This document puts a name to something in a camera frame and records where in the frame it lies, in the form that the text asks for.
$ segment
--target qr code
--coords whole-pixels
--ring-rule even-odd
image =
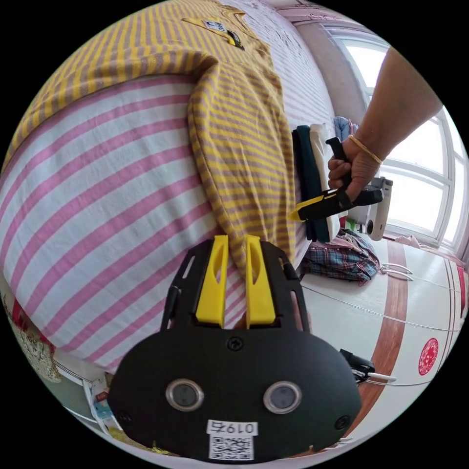
[[[252,461],[254,460],[253,437],[210,435],[209,457],[219,461]]]

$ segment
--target folded clothes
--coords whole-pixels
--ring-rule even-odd
[[[292,132],[295,163],[301,189],[302,201],[310,200],[328,190],[327,162],[332,157],[332,150],[327,140],[325,124],[299,126]],[[337,215],[317,220],[307,220],[306,237],[311,241],[327,243],[334,239],[340,229]]]
[[[297,132],[301,147],[301,159],[303,161],[302,169],[304,171],[304,178],[306,182],[305,186],[307,198],[305,200],[314,199],[315,197],[321,195],[323,190],[323,183],[321,182],[321,173],[318,165],[316,164],[316,158],[311,147],[310,127],[299,126],[297,127]],[[327,227],[327,220],[325,218],[312,220],[309,223],[314,225],[318,241],[321,243],[327,243],[331,240],[329,236],[329,229]]]
[[[301,140],[297,129],[292,132],[292,139],[293,154],[295,156],[295,166],[297,168],[299,186],[301,191],[301,201],[304,202],[305,200],[308,200],[308,185],[306,183],[306,172],[303,166],[303,152],[301,150]],[[314,223],[312,221],[307,220],[305,221],[305,227],[306,239],[308,241],[316,241],[318,238],[316,236],[316,229],[314,227]]]
[[[316,167],[318,168],[321,181],[321,191],[326,191],[329,189],[329,168],[327,167],[327,164],[334,155],[332,148],[326,144],[328,137],[329,135],[326,124],[312,125],[309,129],[311,148],[313,150]],[[325,219],[328,236],[324,237],[326,241],[322,241],[319,238],[318,241],[329,242],[337,236],[337,233],[341,228],[340,217],[341,214],[338,214],[329,216]]]
[[[350,119],[346,119],[345,117],[334,117],[334,128],[336,132],[336,137],[340,139],[342,142],[350,134],[354,134],[358,130],[358,125],[353,124]]]

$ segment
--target rubber band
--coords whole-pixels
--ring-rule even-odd
[[[348,138],[358,147],[360,147],[368,156],[373,158],[379,165],[382,165],[383,162],[372,152],[370,151],[360,140],[358,140],[354,135],[349,135]]]

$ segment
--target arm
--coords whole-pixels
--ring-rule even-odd
[[[442,107],[419,72],[391,47],[356,137],[384,160]]]
[[[391,48],[384,58],[373,98],[355,137],[384,160],[394,147],[442,107],[419,72]],[[379,164],[350,139],[345,139],[342,146],[348,162],[334,158],[329,161],[329,187],[341,187],[341,178],[351,170],[352,182],[346,192],[353,201],[376,175]]]

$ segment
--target red seal sticker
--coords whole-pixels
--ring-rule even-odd
[[[420,376],[426,375],[436,362],[438,355],[438,341],[436,339],[430,339],[426,344],[422,353],[420,354],[419,360],[419,374]]]

